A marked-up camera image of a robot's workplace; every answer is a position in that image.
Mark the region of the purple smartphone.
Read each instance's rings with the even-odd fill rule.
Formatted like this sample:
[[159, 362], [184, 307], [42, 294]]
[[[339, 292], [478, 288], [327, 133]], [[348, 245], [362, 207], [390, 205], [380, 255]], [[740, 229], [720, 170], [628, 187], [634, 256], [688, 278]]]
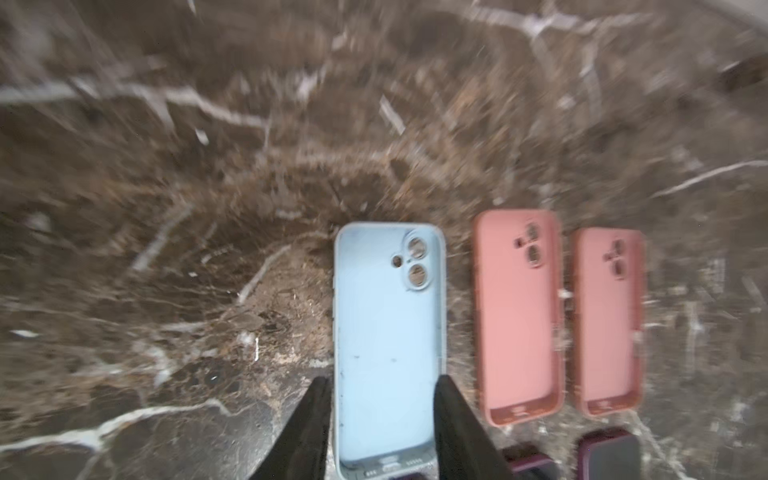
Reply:
[[640, 480], [640, 442], [623, 428], [589, 432], [578, 442], [578, 480]]

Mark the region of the phone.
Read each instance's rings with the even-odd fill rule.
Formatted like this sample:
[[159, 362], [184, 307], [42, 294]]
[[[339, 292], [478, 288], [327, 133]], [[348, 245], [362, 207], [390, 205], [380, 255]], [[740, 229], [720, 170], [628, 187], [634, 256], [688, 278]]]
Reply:
[[427, 480], [427, 477], [423, 473], [415, 472], [391, 478], [391, 480]]
[[509, 446], [502, 455], [515, 479], [558, 480], [557, 463], [532, 443]]

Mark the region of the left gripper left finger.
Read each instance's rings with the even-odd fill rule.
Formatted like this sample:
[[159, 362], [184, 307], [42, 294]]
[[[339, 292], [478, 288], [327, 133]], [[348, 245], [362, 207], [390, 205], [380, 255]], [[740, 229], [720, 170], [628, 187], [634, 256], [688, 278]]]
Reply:
[[328, 377], [313, 379], [269, 453], [249, 479], [324, 479], [331, 400], [331, 380]]

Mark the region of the light blue phone case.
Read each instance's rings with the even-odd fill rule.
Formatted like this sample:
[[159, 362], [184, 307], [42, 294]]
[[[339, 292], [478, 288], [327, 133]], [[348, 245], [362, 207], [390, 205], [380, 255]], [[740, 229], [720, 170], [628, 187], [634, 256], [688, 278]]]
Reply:
[[335, 468], [391, 479], [436, 459], [446, 371], [446, 247], [431, 224], [352, 222], [334, 241]]

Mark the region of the pink phone case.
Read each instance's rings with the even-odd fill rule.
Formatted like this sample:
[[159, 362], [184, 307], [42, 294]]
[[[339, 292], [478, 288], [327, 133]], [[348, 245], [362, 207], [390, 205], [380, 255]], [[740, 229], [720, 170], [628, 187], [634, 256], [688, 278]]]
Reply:
[[479, 404], [502, 427], [558, 411], [565, 396], [561, 228], [548, 210], [493, 209], [474, 222]]
[[593, 418], [631, 410], [643, 395], [645, 237], [590, 227], [572, 248], [576, 404]]

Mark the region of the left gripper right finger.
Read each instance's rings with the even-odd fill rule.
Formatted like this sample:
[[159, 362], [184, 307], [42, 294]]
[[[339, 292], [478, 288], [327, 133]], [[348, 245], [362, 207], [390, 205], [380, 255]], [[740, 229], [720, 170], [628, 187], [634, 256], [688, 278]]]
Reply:
[[440, 479], [513, 478], [503, 456], [448, 375], [437, 380], [433, 417]]

